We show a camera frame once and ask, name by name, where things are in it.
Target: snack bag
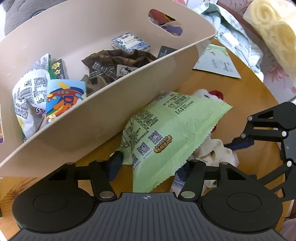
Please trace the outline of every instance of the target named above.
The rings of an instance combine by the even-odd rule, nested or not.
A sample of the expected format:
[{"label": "snack bag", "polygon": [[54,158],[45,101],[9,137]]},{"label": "snack bag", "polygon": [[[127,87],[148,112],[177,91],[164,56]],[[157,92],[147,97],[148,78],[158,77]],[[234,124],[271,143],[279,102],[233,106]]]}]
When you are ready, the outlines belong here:
[{"label": "snack bag", "polygon": [[48,53],[42,56],[12,90],[15,114],[24,141],[36,133],[45,116],[46,86],[50,80],[49,61]]},{"label": "snack bag", "polygon": [[120,151],[133,165],[133,192],[150,192],[173,176],[231,109],[225,102],[165,92],[125,126]]}]

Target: white charger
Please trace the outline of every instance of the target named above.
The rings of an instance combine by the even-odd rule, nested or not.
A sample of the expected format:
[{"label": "white charger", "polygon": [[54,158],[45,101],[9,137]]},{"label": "white charger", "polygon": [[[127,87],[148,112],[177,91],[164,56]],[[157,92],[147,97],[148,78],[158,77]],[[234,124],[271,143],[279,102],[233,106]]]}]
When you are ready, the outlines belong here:
[{"label": "white charger", "polygon": [[229,48],[234,48],[239,45],[239,41],[231,33],[222,34],[221,39]]}]

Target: pink patterned fabric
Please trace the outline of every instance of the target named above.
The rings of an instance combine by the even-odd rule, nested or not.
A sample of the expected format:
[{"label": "pink patterned fabric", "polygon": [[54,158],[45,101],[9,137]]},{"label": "pink patterned fabric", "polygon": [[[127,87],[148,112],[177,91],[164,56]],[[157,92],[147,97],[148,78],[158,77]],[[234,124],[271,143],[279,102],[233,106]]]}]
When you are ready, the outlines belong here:
[{"label": "pink patterned fabric", "polygon": [[182,5],[185,5],[184,0],[174,0],[175,2],[181,3]]},{"label": "pink patterned fabric", "polygon": [[217,5],[226,9],[240,22],[248,37],[257,44],[264,53],[260,67],[264,74],[264,84],[266,87],[279,103],[289,101],[296,96],[296,88],[294,87],[292,79],[278,64],[259,34],[242,17],[252,1],[253,0],[218,0]]}]

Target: metal screw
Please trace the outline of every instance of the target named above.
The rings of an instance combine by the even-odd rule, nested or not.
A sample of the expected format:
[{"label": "metal screw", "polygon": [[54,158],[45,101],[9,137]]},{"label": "metal screw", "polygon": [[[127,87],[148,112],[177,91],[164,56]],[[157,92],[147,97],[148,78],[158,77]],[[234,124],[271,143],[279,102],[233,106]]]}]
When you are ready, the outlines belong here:
[{"label": "metal screw", "polygon": [[110,191],[103,191],[100,193],[101,198],[111,198],[113,196],[114,196],[114,193]]},{"label": "metal screw", "polygon": [[181,196],[183,198],[193,198],[193,197],[195,197],[195,193],[191,192],[191,191],[185,191],[185,192],[181,193]]}]

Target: black card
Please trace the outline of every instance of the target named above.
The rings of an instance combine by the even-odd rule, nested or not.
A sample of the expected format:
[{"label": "black card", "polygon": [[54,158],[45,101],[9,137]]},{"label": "black card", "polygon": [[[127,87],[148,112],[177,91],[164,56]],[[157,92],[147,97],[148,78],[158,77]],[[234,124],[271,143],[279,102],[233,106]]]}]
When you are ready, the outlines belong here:
[{"label": "black card", "polygon": [[172,53],[174,51],[176,51],[176,49],[166,47],[166,46],[161,46],[157,58],[161,58],[163,56],[166,56],[169,53]]}]

